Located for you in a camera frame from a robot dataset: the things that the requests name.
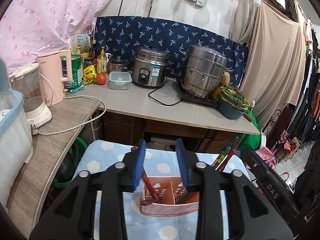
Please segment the navy floral cloth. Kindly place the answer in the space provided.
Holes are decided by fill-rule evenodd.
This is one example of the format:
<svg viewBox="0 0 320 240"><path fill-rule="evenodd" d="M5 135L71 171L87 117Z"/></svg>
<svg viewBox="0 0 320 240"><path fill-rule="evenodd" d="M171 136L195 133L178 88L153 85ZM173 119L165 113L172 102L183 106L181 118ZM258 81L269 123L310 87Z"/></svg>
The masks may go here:
<svg viewBox="0 0 320 240"><path fill-rule="evenodd" d="M246 66L248 48L211 31L181 22L138 16L104 16L97 18L94 31L97 50L113 58L131 60L140 47L155 47L169 55L171 76L182 75L184 53L192 45L221 53L226 59L230 85L240 86Z"/></svg>

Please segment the green canister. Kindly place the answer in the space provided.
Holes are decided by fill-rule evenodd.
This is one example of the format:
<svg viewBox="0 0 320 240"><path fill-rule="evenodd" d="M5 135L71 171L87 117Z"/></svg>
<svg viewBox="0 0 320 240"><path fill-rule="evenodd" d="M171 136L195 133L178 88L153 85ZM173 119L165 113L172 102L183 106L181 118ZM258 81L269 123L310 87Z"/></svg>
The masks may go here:
<svg viewBox="0 0 320 240"><path fill-rule="evenodd" d="M64 87L69 93L75 93L82 86L83 70L82 57L80 55L71 55L72 81L65 81Z"/></svg>

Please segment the beige hanging curtain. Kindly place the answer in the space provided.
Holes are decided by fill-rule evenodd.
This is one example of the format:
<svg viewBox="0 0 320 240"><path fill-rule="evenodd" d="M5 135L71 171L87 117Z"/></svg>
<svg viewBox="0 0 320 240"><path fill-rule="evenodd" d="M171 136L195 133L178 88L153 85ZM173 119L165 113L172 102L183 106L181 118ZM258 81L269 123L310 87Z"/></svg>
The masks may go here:
<svg viewBox="0 0 320 240"><path fill-rule="evenodd" d="M229 38L249 47L240 91L255 102L253 114L265 126L276 109L298 102L306 53L300 24L267 1L256 7L239 0Z"/></svg>

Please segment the silver rice cooker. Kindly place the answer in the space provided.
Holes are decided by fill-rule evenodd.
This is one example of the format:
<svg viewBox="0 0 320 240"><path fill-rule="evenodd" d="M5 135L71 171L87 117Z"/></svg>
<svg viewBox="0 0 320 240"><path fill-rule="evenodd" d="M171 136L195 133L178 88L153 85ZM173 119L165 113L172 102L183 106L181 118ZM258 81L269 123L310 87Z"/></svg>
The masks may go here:
<svg viewBox="0 0 320 240"><path fill-rule="evenodd" d="M169 55L156 47L140 47L134 56L132 81L142 87L159 88L169 70Z"/></svg>

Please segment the black induction cooktop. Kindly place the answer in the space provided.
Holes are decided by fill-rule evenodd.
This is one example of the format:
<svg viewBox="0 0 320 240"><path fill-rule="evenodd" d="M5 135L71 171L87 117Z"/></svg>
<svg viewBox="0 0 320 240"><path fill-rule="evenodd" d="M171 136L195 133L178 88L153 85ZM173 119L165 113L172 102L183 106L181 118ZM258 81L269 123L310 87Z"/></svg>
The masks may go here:
<svg viewBox="0 0 320 240"><path fill-rule="evenodd" d="M196 105L206 106L210 108L217 108L219 106L216 100L206 99L206 98L198 98L196 96L188 94L186 91L181 91L181 99L187 103L193 103Z"/></svg>

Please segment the red wavy chopstick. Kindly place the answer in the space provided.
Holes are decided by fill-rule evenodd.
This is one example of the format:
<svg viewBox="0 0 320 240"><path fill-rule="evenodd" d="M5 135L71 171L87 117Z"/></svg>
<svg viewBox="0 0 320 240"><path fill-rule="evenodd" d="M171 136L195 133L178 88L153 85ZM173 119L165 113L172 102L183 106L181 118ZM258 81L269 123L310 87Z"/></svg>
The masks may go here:
<svg viewBox="0 0 320 240"><path fill-rule="evenodd" d="M231 150L228 152L228 154L226 155L223 162L217 167L217 169L216 169L217 171L222 172L225 169L225 166L227 165L227 163L229 162L229 160L231 159L231 157L235 153L238 141L239 141L239 137L235 137L233 140L233 144L231 146Z"/></svg>

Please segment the red shopping bag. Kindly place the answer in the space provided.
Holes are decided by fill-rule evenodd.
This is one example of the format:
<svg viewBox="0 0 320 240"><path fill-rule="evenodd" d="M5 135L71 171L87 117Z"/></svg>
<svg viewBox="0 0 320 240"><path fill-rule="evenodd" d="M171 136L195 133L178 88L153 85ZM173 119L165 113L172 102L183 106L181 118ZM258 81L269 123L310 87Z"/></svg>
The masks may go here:
<svg viewBox="0 0 320 240"><path fill-rule="evenodd" d="M284 181L284 183L289 186L290 185L290 174L289 172L283 172L280 174L281 179Z"/></svg>

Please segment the pink electric kettle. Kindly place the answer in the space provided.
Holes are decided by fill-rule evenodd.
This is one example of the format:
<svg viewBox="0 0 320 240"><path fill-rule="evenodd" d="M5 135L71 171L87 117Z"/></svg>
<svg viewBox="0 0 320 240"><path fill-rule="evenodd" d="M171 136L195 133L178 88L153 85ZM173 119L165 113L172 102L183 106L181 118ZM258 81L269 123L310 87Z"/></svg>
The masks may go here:
<svg viewBox="0 0 320 240"><path fill-rule="evenodd" d="M64 49L39 54L44 101L47 106L60 103L66 96L65 82L73 81L71 50Z"/></svg>

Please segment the stainless steel steamer pot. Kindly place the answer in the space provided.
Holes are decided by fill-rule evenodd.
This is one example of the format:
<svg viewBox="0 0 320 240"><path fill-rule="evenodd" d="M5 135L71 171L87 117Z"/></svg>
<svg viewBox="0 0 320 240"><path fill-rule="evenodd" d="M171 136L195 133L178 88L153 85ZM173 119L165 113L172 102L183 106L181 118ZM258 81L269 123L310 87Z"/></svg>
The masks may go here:
<svg viewBox="0 0 320 240"><path fill-rule="evenodd" d="M197 98L208 98L218 87L227 68L227 57L203 46L190 46L185 56L182 88Z"/></svg>

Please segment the grey kitchen counter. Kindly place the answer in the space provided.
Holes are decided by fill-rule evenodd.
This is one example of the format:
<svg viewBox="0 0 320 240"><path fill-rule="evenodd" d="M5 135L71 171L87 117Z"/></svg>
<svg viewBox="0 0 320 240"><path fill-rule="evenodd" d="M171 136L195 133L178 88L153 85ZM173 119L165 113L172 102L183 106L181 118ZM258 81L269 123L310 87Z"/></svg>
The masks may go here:
<svg viewBox="0 0 320 240"><path fill-rule="evenodd" d="M172 79L169 79L164 87L152 93L154 98L165 105L149 98L150 91L151 89L133 83L127 90L113 90L107 85L90 84L73 95L97 97L105 103L107 111L123 115L226 132L260 134L258 129L243 116L237 120L230 120L214 108L179 102L179 89Z"/></svg>

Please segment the pink dotted curtain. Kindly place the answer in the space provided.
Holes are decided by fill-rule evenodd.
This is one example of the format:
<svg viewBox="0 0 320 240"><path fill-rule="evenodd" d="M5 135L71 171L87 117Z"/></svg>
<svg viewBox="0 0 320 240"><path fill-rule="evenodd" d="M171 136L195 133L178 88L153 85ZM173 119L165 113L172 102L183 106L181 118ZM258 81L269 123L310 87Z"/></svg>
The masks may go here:
<svg viewBox="0 0 320 240"><path fill-rule="evenodd" d="M91 33L110 0L13 0L1 19L1 58L8 73L37 55L70 47L73 34Z"/></svg>

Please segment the pink floral cloth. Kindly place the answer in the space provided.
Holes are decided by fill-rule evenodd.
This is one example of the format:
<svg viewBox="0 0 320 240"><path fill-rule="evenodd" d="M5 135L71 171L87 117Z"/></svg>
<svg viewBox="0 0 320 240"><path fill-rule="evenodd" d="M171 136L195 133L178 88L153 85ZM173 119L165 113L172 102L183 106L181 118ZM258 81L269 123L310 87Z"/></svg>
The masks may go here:
<svg viewBox="0 0 320 240"><path fill-rule="evenodd" d="M256 150L256 154L273 170L276 168L276 159L273 153L267 148L262 147Z"/></svg>

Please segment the green chopstick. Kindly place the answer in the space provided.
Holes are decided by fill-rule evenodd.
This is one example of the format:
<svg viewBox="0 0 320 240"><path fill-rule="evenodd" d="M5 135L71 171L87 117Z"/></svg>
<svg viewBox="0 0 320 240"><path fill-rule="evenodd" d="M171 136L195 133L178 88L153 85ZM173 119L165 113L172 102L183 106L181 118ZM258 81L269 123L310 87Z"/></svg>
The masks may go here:
<svg viewBox="0 0 320 240"><path fill-rule="evenodd" d="M220 166L220 164L223 162L225 157L227 157L230 151L231 151L231 147L227 147L225 151L222 151L212 163L212 168L216 170Z"/></svg>
<svg viewBox="0 0 320 240"><path fill-rule="evenodd" d="M186 204L191 198L195 197L197 192L187 192L175 204Z"/></svg>

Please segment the yellow snack packet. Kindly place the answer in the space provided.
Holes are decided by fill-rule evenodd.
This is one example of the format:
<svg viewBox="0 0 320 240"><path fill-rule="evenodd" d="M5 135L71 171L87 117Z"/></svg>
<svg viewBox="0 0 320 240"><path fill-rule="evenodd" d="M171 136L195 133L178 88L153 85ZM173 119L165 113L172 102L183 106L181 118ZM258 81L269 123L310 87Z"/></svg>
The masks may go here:
<svg viewBox="0 0 320 240"><path fill-rule="evenodd" d="M95 71L95 66L94 65L90 65L87 66L86 68L84 68L83 70L83 80L87 81L87 80L94 80L96 77L96 71Z"/></svg>

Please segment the white bin teal lid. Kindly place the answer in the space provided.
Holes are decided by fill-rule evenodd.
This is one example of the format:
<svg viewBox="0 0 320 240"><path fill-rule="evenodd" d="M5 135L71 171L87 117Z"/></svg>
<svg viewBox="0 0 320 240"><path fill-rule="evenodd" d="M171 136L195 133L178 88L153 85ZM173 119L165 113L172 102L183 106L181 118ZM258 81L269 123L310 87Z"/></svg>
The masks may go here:
<svg viewBox="0 0 320 240"><path fill-rule="evenodd" d="M23 95L11 88L1 60L1 205L7 210L11 188L22 166L33 155L30 126L23 109Z"/></svg>

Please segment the red tomato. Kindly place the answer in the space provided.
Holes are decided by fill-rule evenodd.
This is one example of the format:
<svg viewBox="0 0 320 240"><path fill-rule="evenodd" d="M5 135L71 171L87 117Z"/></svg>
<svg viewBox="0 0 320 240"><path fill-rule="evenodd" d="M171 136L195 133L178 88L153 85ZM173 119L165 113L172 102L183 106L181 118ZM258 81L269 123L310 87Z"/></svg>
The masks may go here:
<svg viewBox="0 0 320 240"><path fill-rule="evenodd" d="M95 77L95 83L97 85L104 85L107 82L107 77L104 73L99 73Z"/></svg>

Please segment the green bag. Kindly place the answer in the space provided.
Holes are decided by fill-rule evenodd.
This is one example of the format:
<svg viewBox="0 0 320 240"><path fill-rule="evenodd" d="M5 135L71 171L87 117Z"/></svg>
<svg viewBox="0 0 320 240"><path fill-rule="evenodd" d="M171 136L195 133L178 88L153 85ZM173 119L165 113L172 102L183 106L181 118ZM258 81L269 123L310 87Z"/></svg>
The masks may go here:
<svg viewBox="0 0 320 240"><path fill-rule="evenodd" d="M257 129L259 134L238 134L239 143L237 149L239 150L248 148L252 151L256 151L259 149L261 143L261 128L257 124L255 116L250 110L247 110L245 113L252 118L252 124Z"/></svg>

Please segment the pink perforated utensil holder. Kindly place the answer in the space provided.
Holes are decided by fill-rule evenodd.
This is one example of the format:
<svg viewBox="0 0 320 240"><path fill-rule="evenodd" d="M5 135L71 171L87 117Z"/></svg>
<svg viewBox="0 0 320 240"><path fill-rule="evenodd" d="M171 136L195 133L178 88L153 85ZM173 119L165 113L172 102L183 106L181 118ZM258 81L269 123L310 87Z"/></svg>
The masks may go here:
<svg viewBox="0 0 320 240"><path fill-rule="evenodd" d="M150 217L176 217L195 213L199 208L199 194L196 193L184 204L178 201L186 194L186 189L179 176L149 177L150 183L159 196L159 201L154 202L149 189L142 184L142 197L140 198L139 211L142 215Z"/></svg>

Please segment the bright red chopstick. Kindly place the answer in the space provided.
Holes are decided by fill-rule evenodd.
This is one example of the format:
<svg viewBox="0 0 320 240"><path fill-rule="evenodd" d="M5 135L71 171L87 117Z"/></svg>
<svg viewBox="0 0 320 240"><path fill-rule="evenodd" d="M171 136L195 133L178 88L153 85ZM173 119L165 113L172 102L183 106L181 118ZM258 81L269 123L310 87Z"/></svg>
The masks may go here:
<svg viewBox="0 0 320 240"><path fill-rule="evenodd" d="M144 184L146 185L151 197L153 199L159 199L159 196L158 196L156 190L151 185L150 180L148 179L148 176L147 176L146 171L144 170L144 168L142 169L142 179L143 179Z"/></svg>

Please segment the yellow oil bottle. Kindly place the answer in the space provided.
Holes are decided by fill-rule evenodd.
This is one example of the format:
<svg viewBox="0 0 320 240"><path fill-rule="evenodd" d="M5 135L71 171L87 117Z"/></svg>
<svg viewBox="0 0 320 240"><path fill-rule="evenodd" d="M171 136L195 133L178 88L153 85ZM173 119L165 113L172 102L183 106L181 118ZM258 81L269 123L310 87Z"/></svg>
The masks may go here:
<svg viewBox="0 0 320 240"><path fill-rule="evenodd" d="M104 46L101 47L100 55L97 57L97 74L107 72L107 56L104 48Z"/></svg>

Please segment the blue basin with vegetables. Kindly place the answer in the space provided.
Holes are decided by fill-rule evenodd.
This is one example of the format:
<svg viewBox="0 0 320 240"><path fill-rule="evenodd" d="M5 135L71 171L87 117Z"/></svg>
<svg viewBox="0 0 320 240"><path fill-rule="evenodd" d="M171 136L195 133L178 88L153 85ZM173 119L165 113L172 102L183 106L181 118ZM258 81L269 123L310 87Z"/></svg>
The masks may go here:
<svg viewBox="0 0 320 240"><path fill-rule="evenodd" d="M238 120L250 106L243 92L237 92L226 87L221 87L218 104L220 113L231 120Z"/></svg>

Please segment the clear food container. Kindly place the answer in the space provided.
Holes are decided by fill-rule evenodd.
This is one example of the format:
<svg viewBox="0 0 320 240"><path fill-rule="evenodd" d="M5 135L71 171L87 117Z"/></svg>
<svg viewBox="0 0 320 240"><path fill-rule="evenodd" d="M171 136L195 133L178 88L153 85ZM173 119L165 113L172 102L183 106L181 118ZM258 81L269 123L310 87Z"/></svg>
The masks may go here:
<svg viewBox="0 0 320 240"><path fill-rule="evenodd" d="M128 90L132 83L131 74L128 72L110 72L108 87L112 90Z"/></svg>

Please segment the small lidded pot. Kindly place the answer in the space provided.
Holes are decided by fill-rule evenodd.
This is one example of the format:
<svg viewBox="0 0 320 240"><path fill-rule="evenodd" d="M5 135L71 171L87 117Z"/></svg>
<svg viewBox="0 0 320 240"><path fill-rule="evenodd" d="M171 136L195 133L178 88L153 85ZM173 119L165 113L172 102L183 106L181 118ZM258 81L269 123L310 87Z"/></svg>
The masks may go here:
<svg viewBox="0 0 320 240"><path fill-rule="evenodd" d="M122 59L118 56L116 59L112 59L108 62L107 72L110 74L111 72L127 72L129 62L125 59Z"/></svg>

